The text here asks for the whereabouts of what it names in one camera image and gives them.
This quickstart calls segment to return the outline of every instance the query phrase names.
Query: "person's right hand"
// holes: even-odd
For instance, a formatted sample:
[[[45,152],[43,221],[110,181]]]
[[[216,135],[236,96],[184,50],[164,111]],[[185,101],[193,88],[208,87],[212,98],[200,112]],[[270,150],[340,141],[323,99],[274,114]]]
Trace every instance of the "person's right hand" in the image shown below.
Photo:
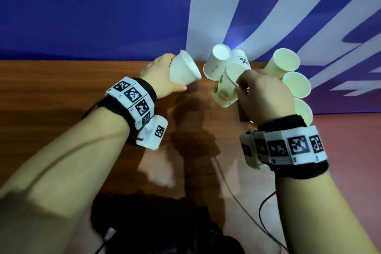
[[[238,102],[256,126],[295,114],[293,95],[278,78],[246,70],[237,83]]]

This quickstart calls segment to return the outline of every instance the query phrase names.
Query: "red floor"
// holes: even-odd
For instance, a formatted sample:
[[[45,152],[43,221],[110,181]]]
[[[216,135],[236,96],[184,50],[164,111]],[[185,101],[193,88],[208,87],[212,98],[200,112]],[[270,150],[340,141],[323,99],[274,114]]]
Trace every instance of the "red floor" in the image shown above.
[[[381,251],[381,113],[315,115],[331,175]]]

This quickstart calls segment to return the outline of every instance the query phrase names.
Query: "black and white square marker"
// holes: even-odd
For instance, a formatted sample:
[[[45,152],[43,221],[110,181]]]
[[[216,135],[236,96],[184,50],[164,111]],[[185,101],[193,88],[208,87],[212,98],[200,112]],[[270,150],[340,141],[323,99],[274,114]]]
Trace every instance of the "black and white square marker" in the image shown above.
[[[140,116],[144,115],[146,112],[149,111],[149,106],[147,105],[147,102],[144,99],[137,103],[135,108],[140,114]]]
[[[143,126],[145,126],[145,124],[149,122],[150,118],[151,118],[151,112],[148,112],[148,113],[142,118],[142,124],[143,124]]]
[[[311,141],[312,149],[314,150],[315,154],[324,151],[319,135],[311,136],[309,137],[309,139]]]
[[[268,155],[265,139],[254,139],[254,142],[255,142],[255,146],[257,148],[258,154]]]
[[[161,138],[164,134],[164,131],[165,131],[165,128],[162,127],[162,126],[157,126],[157,129],[156,129],[156,132],[155,132],[155,136]]]
[[[308,146],[306,136],[292,137],[287,140],[292,155],[309,153],[311,151]]]
[[[283,140],[268,141],[267,146],[269,147],[270,156],[272,157],[287,157],[288,156],[286,143]]]
[[[119,83],[117,83],[116,85],[113,86],[114,89],[122,92],[124,91],[126,88],[128,88],[131,84],[125,82],[125,81],[120,81]]]
[[[138,90],[134,87],[130,88],[126,92],[124,92],[124,95],[131,101],[136,102],[139,98],[142,97],[141,93],[138,92]]]
[[[251,155],[251,151],[250,151],[250,147],[249,147],[248,145],[243,144],[243,143],[241,144],[241,146],[242,146],[243,154],[244,154],[245,156],[252,157],[252,155]]]

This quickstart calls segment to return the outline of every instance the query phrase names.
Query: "blue backdrop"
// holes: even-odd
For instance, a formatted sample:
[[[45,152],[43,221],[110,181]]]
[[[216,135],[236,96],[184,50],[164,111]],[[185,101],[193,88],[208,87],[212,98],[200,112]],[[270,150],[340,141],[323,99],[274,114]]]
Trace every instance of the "blue backdrop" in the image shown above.
[[[381,111],[381,0],[0,0],[0,59],[298,52],[315,113]]]

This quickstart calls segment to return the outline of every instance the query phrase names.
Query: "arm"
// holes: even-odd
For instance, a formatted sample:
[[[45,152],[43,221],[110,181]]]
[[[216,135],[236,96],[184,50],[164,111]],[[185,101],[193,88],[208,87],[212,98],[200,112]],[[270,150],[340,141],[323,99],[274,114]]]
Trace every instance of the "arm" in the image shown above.
[[[293,96],[277,78],[246,71],[238,83],[239,102],[257,126],[295,114]],[[328,172],[307,180],[275,176],[275,185],[290,253],[378,253]]]
[[[186,89],[163,79],[173,58],[142,73],[158,98]],[[63,253],[129,133],[123,117],[99,108],[23,164],[0,189],[2,252]]]

